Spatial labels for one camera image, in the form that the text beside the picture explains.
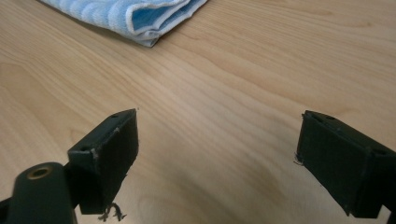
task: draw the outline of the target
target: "screw hole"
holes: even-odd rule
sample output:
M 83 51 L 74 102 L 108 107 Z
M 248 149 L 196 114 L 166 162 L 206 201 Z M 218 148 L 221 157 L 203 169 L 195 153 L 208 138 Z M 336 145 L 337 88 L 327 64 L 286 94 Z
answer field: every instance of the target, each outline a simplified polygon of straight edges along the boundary
M 31 171 L 27 175 L 27 178 L 31 180 L 40 179 L 46 175 L 49 175 L 51 171 L 52 171 L 52 167 L 50 166 L 38 167 L 35 170 Z

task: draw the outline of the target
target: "table surface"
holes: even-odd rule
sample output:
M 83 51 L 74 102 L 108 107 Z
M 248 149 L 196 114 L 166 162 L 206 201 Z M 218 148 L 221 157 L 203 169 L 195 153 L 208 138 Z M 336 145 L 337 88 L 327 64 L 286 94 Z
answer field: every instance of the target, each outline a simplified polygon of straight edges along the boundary
M 138 108 L 121 223 L 386 223 L 386 208 L 347 217 L 293 161 L 307 109 L 396 149 L 395 19 L 393 0 L 210 0 L 149 49 L 3 0 L 0 198 L 23 170 L 67 163 L 99 122 Z

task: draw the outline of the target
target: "black plastic part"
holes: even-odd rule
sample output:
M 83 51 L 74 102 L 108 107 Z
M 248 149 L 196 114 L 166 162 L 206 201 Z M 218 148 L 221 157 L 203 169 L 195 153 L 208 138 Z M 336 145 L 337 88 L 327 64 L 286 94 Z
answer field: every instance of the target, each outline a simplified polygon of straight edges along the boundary
M 7 198 L 0 202 L 0 223 L 6 223 L 10 201 L 11 198 Z
M 77 223 L 61 164 L 42 163 L 17 177 L 7 224 L 28 223 Z
M 82 214 L 103 214 L 138 153 L 136 111 L 105 119 L 68 151 L 67 171 L 73 205 Z
M 303 118 L 296 158 L 344 211 L 375 218 L 382 204 L 393 210 L 396 153 L 333 117 Z
M 396 224 L 396 213 L 390 214 L 387 224 Z

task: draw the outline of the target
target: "wood grain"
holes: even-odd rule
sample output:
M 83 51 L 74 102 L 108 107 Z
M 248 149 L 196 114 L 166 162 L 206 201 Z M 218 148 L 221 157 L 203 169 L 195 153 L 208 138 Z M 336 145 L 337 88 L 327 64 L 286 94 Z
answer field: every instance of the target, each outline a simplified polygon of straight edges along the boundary
M 210 0 L 147 49 L 1 1 L 0 199 L 23 170 L 65 164 L 100 121 L 139 108 L 123 223 L 385 223 L 385 208 L 347 217 L 293 160 L 306 109 L 396 148 L 395 19 L 392 0 Z

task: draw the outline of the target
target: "blue towel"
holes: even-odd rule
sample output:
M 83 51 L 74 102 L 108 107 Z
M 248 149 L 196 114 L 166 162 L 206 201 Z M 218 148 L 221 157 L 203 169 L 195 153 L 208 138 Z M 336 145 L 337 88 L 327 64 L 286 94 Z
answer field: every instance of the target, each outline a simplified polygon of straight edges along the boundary
M 206 0 L 41 0 L 89 24 L 152 47 Z

